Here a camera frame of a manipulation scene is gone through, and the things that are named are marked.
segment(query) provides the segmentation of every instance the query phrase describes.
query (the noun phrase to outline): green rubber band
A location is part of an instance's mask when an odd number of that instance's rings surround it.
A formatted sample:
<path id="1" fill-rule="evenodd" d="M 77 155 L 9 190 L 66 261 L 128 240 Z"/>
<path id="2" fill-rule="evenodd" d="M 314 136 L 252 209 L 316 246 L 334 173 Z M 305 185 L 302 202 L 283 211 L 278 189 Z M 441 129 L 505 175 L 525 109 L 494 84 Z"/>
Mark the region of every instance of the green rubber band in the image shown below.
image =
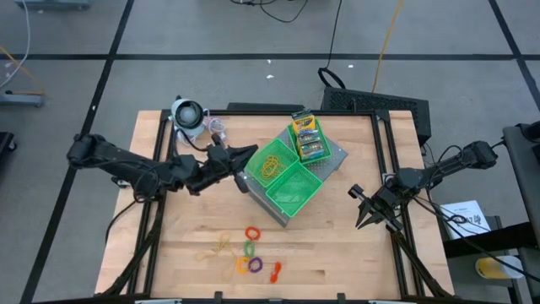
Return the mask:
<path id="1" fill-rule="evenodd" d="M 248 258 L 255 256 L 255 243 L 253 241 L 244 242 L 244 256 Z"/>

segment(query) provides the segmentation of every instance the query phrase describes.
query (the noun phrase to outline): gray floor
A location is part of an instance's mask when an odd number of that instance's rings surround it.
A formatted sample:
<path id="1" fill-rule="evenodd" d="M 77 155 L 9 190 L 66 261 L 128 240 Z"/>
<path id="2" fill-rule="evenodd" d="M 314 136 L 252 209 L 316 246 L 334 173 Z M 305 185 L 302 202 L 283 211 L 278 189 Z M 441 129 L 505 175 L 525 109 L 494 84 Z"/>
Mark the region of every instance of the gray floor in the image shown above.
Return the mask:
<path id="1" fill-rule="evenodd" d="M 89 11 L 33 12 L 32 53 L 106 54 L 126 1 L 94 1 Z M 521 52 L 540 53 L 533 0 L 499 0 Z M 284 18 L 302 4 L 269 6 Z M 293 24 L 280 24 L 258 8 L 225 0 L 136 0 L 119 53 L 324 53 L 329 47 L 337 1 L 312 0 Z M 396 1 L 344 1 L 335 52 L 377 53 Z M 25 47 L 23 11 L 0 2 L 0 42 L 13 53 Z M 387 53 L 511 54 L 487 0 L 407 0 Z M 0 79 L 13 67 L 0 61 Z M 317 60 L 116 61 L 97 109 L 92 131 L 127 147 L 140 110 L 167 107 L 182 94 L 203 106 L 224 109 L 229 102 L 321 104 L 323 85 Z M 44 83 L 41 109 L 0 107 L 0 130 L 14 132 L 19 149 L 0 175 L 0 302 L 20 299 L 67 169 L 65 154 L 83 125 L 103 61 L 30 60 L 27 67 Z M 528 62 L 540 79 L 540 62 Z M 376 61 L 332 61 L 331 69 L 350 89 L 370 90 Z M 22 74 L 11 90 L 28 89 Z M 377 91 L 429 100 L 438 155 L 449 144 L 476 139 L 495 143 L 501 129 L 540 119 L 515 61 L 386 61 Z M 504 148 L 489 171 L 449 177 L 435 189 L 439 203 L 477 199 L 484 213 L 504 225 L 527 219 Z M 116 188 L 100 171 L 77 174 L 35 300 L 91 296 L 104 250 Z M 483 287 L 460 284 L 467 298 L 500 300 Z"/>

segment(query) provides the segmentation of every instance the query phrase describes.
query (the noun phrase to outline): orange rubber band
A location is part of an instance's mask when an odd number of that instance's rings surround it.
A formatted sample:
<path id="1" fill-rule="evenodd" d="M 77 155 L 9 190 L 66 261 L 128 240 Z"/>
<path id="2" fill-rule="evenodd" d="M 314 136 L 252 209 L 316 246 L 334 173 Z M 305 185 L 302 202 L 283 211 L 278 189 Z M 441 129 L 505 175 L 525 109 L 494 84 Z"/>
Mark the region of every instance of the orange rubber band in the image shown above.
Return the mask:
<path id="1" fill-rule="evenodd" d="M 247 264 L 250 262 L 250 259 L 248 257 L 238 257 L 236 260 L 236 270 L 238 270 L 238 273 L 240 274 L 247 274 L 250 269 L 247 267 Z"/>
<path id="2" fill-rule="evenodd" d="M 270 283 L 276 284 L 276 282 L 278 281 L 279 271 L 281 271 L 281 263 L 276 262 L 276 266 L 274 266 L 273 272 L 272 274 L 270 274 Z"/>
<path id="3" fill-rule="evenodd" d="M 253 236 L 250 231 L 255 231 L 255 236 Z M 246 228 L 246 237 L 252 241 L 257 241 L 259 238 L 261 238 L 261 231 L 253 226 L 249 226 Z"/>

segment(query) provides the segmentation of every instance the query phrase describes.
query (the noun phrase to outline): rubber band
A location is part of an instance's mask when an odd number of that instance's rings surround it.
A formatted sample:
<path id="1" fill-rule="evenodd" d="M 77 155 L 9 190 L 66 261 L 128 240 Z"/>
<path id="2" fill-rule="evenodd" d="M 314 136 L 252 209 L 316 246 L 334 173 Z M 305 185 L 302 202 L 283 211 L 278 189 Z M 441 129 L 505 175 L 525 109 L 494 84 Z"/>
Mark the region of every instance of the rubber band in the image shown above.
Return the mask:
<path id="1" fill-rule="evenodd" d="M 250 259 L 248 257 L 238 257 L 236 259 L 236 270 L 238 270 L 239 274 L 247 274 L 250 270 L 248 268 L 242 268 L 243 263 L 249 264 Z"/>
<path id="2" fill-rule="evenodd" d="M 274 178 L 281 174 L 287 166 L 279 162 L 279 157 L 276 155 L 267 156 L 267 160 L 262 164 L 262 177 Z"/>
<path id="3" fill-rule="evenodd" d="M 230 256 L 232 257 L 230 266 L 227 267 L 226 269 L 223 269 L 223 271 L 221 272 L 221 279 L 223 279 L 226 282 L 229 282 L 232 279 L 233 274 L 235 273 L 235 263 L 236 263 L 236 254 L 233 251 L 232 246 L 230 245 L 229 233 L 222 234 L 219 237 L 219 242 L 216 245 L 216 247 L 210 249 L 209 252 L 208 251 L 197 252 L 195 254 L 195 259 L 200 262 L 200 261 L 203 261 L 204 259 L 215 257 L 218 254 L 220 254 L 222 251 L 229 252 Z"/>
<path id="4" fill-rule="evenodd" d="M 253 263 L 255 263 L 255 262 L 257 262 L 258 265 L 259 265 L 259 267 L 256 268 L 256 269 L 254 269 L 254 268 L 252 267 Z M 261 258 L 259 258 L 259 257 L 252 258 L 252 259 L 250 260 L 250 262 L 247 264 L 247 268 L 248 268 L 253 274 L 256 274 L 256 273 L 258 273 L 259 271 L 261 271 L 261 269 L 262 269 L 262 260 L 261 260 Z"/>
<path id="5" fill-rule="evenodd" d="M 255 236 L 252 236 L 250 231 L 255 231 Z M 253 226 L 249 226 L 246 228 L 246 237 L 252 241 L 257 241 L 261 237 L 261 231 Z"/>
<path id="6" fill-rule="evenodd" d="M 273 272 L 272 274 L 270 274 L 270 283 L 276 284 L 276 282 L 278 281 L 279 271 L 281 271 L 281 263 L 276 262 L 276 266 L 274 266 Z"/>
<path id="7" fill-rule="evenodd" d="M 244 242 L 244 257 L 253 258 L 255 256 L 255 243 L 253 241 Z"/>

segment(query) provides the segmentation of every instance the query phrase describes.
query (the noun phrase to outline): gray tray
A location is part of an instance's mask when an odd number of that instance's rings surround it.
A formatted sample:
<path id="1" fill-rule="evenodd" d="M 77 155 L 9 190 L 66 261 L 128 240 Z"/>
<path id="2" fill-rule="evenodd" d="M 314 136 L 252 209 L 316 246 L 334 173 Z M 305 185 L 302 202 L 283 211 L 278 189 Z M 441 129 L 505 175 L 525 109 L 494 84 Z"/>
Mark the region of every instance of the gray tray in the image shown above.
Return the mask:
<path id="1" fill-rule="evenodd" d="M 292 150 L 295 147 L 290 141 L 289 132 L 284 129 L 278 138 Z M 335 170 L 339 169 L 339 166 L 343 163 L 348 153 L 339 147 L 336 143 L 326 137 L 330 149 L 332 149 L 332 156 L 324 160 L 312 162 L 305 167 L 315 174 L 321 181 L 325 181 Z M 286 215 L 282 210 L 266 195 L 267 189 L 265 189 L 255 178 L 249 174 L 244 174 L 247 186 L 250 188 L 251 197 L 263 208 L 268 214 L 270 214 L 282 227 L 287 226 L 291 217 Z"/>

